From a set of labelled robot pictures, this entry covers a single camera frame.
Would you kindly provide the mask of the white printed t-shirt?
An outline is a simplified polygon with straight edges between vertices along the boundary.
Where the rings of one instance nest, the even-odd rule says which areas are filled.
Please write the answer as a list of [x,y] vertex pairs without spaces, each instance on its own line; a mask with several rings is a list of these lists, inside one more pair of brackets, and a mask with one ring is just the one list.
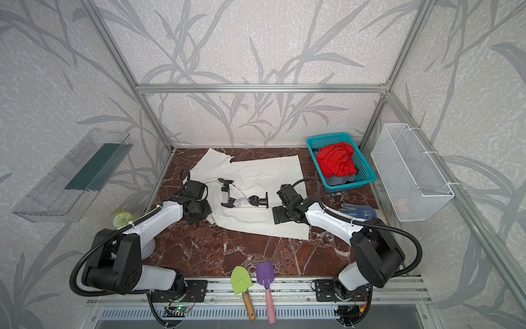
[[[310,227],[304,223],[275,224],[272,208],[282,204],[277,192],[282,185],[293,184],[304,177],[298,156],[268,158],[233,162],[232,157],[209,149],[201,160],[190,170],[192,180],[208,186],[207,200],[212,214],[210,223],[239,232],[261,234],[270,237],[307,240]],[[223,186],[219,179],[231,180],[230,196],[247,199],[253,195],[268,197],[269,206],[240,207],[222,206]]]

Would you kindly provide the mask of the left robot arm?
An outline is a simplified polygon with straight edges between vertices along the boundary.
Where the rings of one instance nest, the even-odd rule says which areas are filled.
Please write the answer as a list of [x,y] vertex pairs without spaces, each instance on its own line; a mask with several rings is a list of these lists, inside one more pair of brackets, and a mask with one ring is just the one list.
[[155,238],[179,221],[199,224],[211,214],[204,183],[189,180],[168,200],[141,218],[117,230],[103,229],[93,239],[91,249],[73,269],[72,292],[84,297],[127,295],[165,291],[183,296],[188,288],[181,273],[144,265],[143,259],[155,250]]

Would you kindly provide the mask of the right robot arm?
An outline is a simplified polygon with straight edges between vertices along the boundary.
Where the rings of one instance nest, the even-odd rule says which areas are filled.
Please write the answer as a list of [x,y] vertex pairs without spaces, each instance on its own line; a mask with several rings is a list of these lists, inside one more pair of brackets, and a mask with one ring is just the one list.
[[282,185],[277,195],[282,202],[273,207],[275,224],[295,222],[321,228],[351,246],[354,262],[332,279],[339,298],[360,287],[382,288],[401,275],[405,254],[393,234],[396,230],[376,217],[356,219],[323,206],[319,201],[302,197],[293,185]]

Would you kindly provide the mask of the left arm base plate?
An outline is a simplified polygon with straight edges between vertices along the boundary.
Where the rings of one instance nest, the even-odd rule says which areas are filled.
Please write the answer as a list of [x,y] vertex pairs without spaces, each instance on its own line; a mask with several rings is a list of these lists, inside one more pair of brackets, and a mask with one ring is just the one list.
[[202,303],[205,299],[207,286],[207,280],[179,280],[167,291],[155,290],[151,294],[151,300],[153,303]]

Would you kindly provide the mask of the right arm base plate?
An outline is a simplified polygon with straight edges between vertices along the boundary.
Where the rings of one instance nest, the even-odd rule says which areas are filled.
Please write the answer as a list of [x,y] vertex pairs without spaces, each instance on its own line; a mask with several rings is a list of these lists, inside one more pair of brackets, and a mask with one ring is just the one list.
[[352,302],[356,304],[368,304],[373,294],[373,286],[363,285],[354,291],[344,291],[343,288],[335,288],[332,279],[319,279],[311,283],[318,302]]

